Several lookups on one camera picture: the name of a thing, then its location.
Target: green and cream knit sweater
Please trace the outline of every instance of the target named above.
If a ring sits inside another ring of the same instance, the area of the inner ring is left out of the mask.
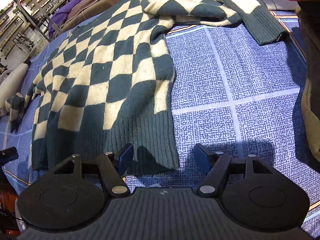
[[[135,149],[130,174],[178,168],[170,109],[175,71],[164,32],[240,22],[260,45],[284,34],[258,0],[120,0],[75,28],[52,52],[20,110],[41,96],[33,168],[52,168],[74,153],[93,158],[126,143]]]

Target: blue patterned fabric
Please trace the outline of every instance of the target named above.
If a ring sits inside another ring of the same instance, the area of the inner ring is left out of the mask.
[[[275,14],[295,15],[281,11]],[[298,20],[279,20],[303,51]],[[33,60],[23,94],[63,39],[55,39]],[[166,35],[166,42],[177,72],[171,106],[180,169],[126,177],[130,189],[153,184],[196,188],[205,177],[193,158],[196,143],[233,157],[257,154],[307,192],[314,205],[302,228],[312,236],[320,235],[320,163],[308,150],[300,109],[306,63],[293,40],[258,46],[247,29],[239,25],[179,26]],[[31,172],[29,164],[36,106],[33,102],[16,134],[6,132],[7,118],[0,119],[0,148],[18,148],[19,159],[5,166],[5,174],[18,193],[39,176]],[[229,183],[239,178],[233,176]]]

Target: white logo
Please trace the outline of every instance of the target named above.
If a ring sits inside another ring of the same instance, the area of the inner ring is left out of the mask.
[[[161,194],[161,195],[163,195],[163,196],[164,196],[165,194],[168,194],[168,193],[169,193],[169,192],[168,192],[168,191],[166,191],[165,189],[164,189],[163,191],[161,191],[161,192],[160,192],[160,194]]]

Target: purple cloth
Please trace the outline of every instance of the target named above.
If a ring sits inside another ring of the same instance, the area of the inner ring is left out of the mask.
[[[69,12],[72,10],[72,8],[80,3],[81,0],[71,0],[66,5],[64,5],[62,8],[60,8],[51,18],[53,22],[56,23],[56,25],[60,25],[61,23],[65,22],[65,20],[68,17]],[[49,39],[52,40],[53,34],[55,30],[52,27],[51,23],[49,23]]]

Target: silver bolt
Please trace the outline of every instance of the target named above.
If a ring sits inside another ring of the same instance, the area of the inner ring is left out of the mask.
[[[199,190],[202,193],[210,194],[210,193],[215,192],[216,189],[215,189],[215,187],[212,187],[212,186],[209,186],[209,185],[204,185],[204,186],[201,186]]]
[[[112,188],[114,194],[123,194],[126,193],[128,189],[125,186],[115,186]]]

